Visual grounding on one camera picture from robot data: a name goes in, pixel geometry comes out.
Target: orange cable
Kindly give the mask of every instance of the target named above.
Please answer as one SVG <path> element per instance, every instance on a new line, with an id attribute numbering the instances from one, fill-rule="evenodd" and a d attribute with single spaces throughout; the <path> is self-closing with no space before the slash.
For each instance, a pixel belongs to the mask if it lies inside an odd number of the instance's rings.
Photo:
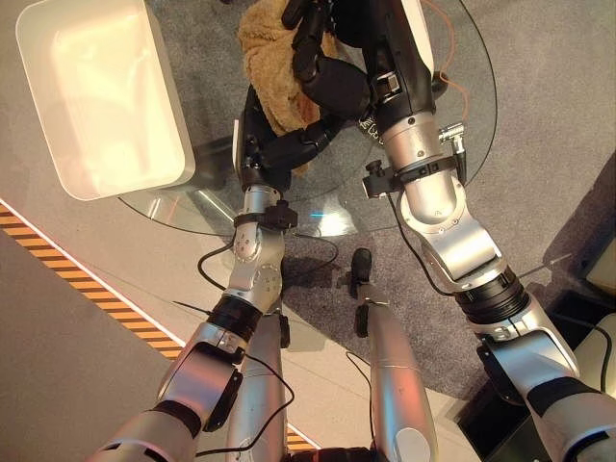
<path id="1" fill-rule="evenodd" d="M 464 110 L 462 111 L 462 120 L 466 120 L 469 117 L 469 109 L 471 106 L 470 92 L 468 91 L 466 87 L 460 84 L 456 84 L 455 82 L 444 77 L 443 75 L 445 73 L 445 70 L 453 62 L 453 55 L 455 54 L 455 31 L 453 29 L 453 24 L 451 23 L 449 16 L 443 10 L 441 10 L 439 7 L 433 4 L 430 0 L 421 0 L 421 1 L 422 3 L 425 3 L 430 9 L 432 9 L 435 13 L 441 16 L 441 18 L 447 25 L 448 36 L 449 36 L 449 53 L 448 53 L 447 59 L 445 60 L 445 64 L 443 64 L 443 67 L 441 67 L 441 70 L 439 71 L 439 78 L 446 84 L 454 87 L 462 95 L 462 98 L 464 99 Z"/>

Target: cloth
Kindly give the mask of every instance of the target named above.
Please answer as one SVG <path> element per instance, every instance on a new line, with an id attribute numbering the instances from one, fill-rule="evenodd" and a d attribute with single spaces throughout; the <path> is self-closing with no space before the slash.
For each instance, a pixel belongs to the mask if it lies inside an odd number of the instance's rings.
<path id="1" fill-rule="evenodd" d="M 292 69 L 296 31 L 282 25 L 288 0 L 258 0 L 240 21 L 238 38 L 244 52 L 244 70 L 255 88 L 269 125 L 278 136 L 316 122 L 319 106 L 301 91 Z M 336 57 L 335 39 L 325 33 L 321 48 Z"/>

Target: white plastic bin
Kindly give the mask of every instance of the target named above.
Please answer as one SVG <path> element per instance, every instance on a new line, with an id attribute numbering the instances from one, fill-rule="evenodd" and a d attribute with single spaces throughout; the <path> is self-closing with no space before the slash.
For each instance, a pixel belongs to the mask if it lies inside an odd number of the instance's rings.
<path id="1" fill-rule="evenodd" d="M 67 193 L 92 200 L 191 178 L 186 122 L 142 0 L 45 0 L 21 13 L 16 36 Z"/>

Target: round glass tabletop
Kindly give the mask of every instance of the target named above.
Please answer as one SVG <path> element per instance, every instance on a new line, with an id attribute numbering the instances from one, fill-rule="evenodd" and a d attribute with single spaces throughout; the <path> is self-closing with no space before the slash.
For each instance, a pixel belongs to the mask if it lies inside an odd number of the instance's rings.
<path id="1" fill-rule="evenodd" d="M 203 5 L 203 15 L 194 17 L 193 28 L 178 29 L 183 10 L 193 1 Z M 207 189 L 175 188 L 131 192 L 120 199 L 137 212 L 162 224 L 194 233 L 233 234 L 233 217 L 242 207 L 243 194 L 230 167 L 230 136 L 233 119 L 241 113 L 248 82 L 242 69 L 243 56 L 236 39 L 240 17 L 251 1 L 229 5 L 219 0 L 188 2 L 150 1 L 161 23 L 174 80 L 195 150 L 217 154 L 212 165 L 216 181 Z M 497 106 L 494 74 L 475 23 L 459 0 L 441 0 L 440 11 L 423 3 L 435 68 L 440 69 L 450 53 L 450 29 L 454 28 L 454 55 L 447 75 L 455 85 L 436 101 L 437 119 L 445 126 L 465 119 L 467 171 L 470 181 L 478 173 L 496 130 Z M 340 50 L 340 57 L 361 64 L 361 53 Z M 385 152 L 366 129 L 358 125 L 343 130 L 302 172 L 294 173 L 285 193 L 298 214 L 297 231 L 311 236 L 341 236 L 396 225 L 388 204 L 367 199 L 362 178 L 365 165 Z"/>

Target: silver robot arm segment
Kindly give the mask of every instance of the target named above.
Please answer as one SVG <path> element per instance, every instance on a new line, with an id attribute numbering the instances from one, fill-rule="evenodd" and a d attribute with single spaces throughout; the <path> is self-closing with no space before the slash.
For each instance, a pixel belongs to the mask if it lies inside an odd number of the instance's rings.
<path id="1" fill-rule="evenodd" d="M 367 166 L 367 194 L 401 191 L 402 222 L 421 240 L 425 259 L 482 341 L 478 352 L 486 371 L 506 377 L 530 409 L 552 460 L 614 454 L 616 400 L 578 380 L 574 354 L 471 215 L 456 159 L 441 151 L 428 91 L 425 24 L 408 14 L 415 3 L 371 2 L 372 45 L 364 56 L 390 167 Z M 379 86 L 382 82 L 388 85 Z M 453 141 L 454 152 L 461 152 L 459 137 Z"/>
<path id="2" fill-rule="evenodd" d="M 199 432 L 224 424 L 243 379 L 235 364 L 242 362 L 259 319 L 280 297 L 284 230 L 263 221 L 277 206 L 276 189 L 246 189 L 228 289 L 172 363 L 156 406 L 126 423 L 91 462 L 189 462 Z"/>

